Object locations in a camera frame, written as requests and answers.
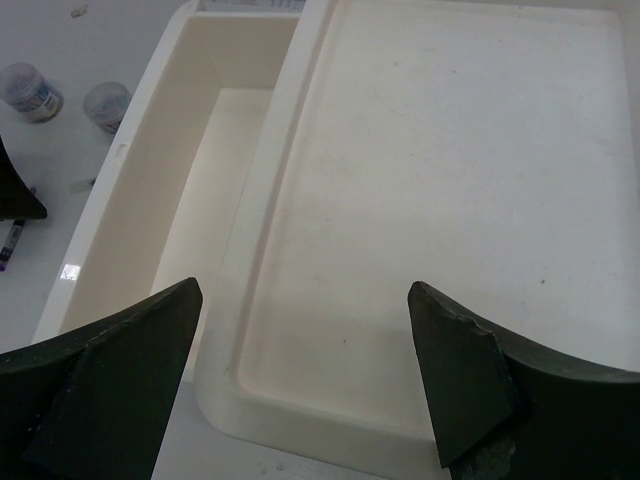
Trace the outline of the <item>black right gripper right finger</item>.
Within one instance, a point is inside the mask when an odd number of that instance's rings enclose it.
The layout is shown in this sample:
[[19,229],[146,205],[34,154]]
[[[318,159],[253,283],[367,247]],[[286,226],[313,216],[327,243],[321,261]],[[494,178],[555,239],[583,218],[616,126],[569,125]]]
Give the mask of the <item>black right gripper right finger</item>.
[[440,466],[454,479],[635,479],[639,376],[543,346],[431,285],[408,297]]

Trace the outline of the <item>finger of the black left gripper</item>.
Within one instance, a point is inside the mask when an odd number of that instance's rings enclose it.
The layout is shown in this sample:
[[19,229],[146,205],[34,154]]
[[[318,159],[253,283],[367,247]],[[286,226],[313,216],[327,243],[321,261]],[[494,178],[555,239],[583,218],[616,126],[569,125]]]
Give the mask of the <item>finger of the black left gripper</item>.
[[14,168],[3,141],[0,141],[0,218],[2,221],[47,218],[46,207]]

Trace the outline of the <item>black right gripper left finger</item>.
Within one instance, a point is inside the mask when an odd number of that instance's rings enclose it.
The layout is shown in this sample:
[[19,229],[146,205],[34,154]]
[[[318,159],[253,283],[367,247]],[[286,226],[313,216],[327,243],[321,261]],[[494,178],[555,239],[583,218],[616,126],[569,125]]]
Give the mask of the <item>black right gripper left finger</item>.
[[2,354],[2,478],[151,478],[202,303],[186,278]]

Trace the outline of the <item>purple gel pen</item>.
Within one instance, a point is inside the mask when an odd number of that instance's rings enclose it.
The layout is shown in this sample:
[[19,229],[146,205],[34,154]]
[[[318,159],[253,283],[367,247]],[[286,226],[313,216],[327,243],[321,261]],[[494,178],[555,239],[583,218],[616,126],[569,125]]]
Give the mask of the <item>purple gel pen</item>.
[[1,272],[4,272],[8,266],[9,260],[11,259],[11,256],[21,237],[25,223],[26,223],[25,220],[15,220],[11,225],[11,228],[9,230],[9,233],[2,246],[1,253],[0,253],[0,271]]

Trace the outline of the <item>white top drawer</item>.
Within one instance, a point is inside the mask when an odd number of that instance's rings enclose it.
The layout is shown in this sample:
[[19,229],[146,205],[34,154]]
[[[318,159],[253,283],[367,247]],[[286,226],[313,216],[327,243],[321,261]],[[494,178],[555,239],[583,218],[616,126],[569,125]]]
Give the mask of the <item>white top drawer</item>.
[[36,341],[188,277],[211,295],[297,23],[268,7],[191,1],[176,11],[90,191]]

